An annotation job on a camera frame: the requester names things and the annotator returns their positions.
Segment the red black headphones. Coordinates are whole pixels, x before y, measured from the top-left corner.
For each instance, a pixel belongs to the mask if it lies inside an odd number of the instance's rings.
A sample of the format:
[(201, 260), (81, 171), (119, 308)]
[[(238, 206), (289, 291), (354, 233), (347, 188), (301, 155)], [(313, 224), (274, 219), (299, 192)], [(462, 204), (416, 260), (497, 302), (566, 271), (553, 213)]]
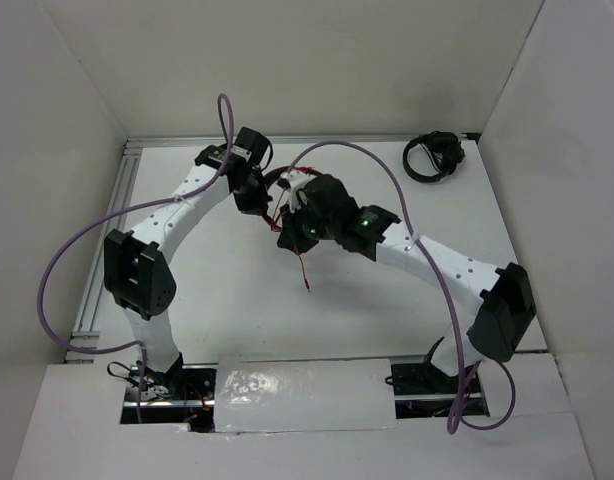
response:
[(280, 210), (290, 202), (290, 192), (278, 184), (287, 169), (287, 166), (276, 167), (263, 175), (267, 193), (270, 195), (271, 206), (267, 207), (267, 211), (262, 214), (262, 218), (274, 233), (281, 232), (282, 215)]

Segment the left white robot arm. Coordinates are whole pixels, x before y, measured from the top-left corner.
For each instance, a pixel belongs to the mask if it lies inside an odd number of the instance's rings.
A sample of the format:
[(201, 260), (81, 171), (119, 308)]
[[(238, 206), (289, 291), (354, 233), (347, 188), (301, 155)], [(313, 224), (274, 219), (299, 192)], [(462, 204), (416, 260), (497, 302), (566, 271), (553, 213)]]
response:
[(163, 399), (180, 394), (185, 377), (168, 315), (177, 290), (170, 262), (200, 220), (224, 200), (233, 198), (244, 214), (266, 212), (271, 198), (261, 163), (272, 154), (267, 137), (241, 128), (232, 144), (210, 145), (198, 154), (171, 202), (126, 232), (112, 230), (103, 242), (104, 287), (140, 344), (146, 389)]

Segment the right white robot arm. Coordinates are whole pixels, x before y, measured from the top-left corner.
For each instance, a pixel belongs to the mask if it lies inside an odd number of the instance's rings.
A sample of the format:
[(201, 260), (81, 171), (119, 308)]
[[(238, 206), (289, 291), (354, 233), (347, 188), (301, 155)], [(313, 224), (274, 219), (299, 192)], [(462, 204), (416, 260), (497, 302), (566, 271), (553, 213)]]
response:
[(452, 306), (471, 314), (465, 327), (453, 318), (452, 336), (431, 348), (423, 369), (428, 388), (447, 391), (466, 366), (512, 359), (536, 316), (525, 268), (514, 262), (505, 267), (481, 262), (416, 235), (396, 214), (376, 205), (359, 206), (329, 174), (293, 170), (282, 174), (278, 184), (289, 195), (281, 209), (279, 248), (304, 254), (321, 241), (334, 242), (439, 287)]

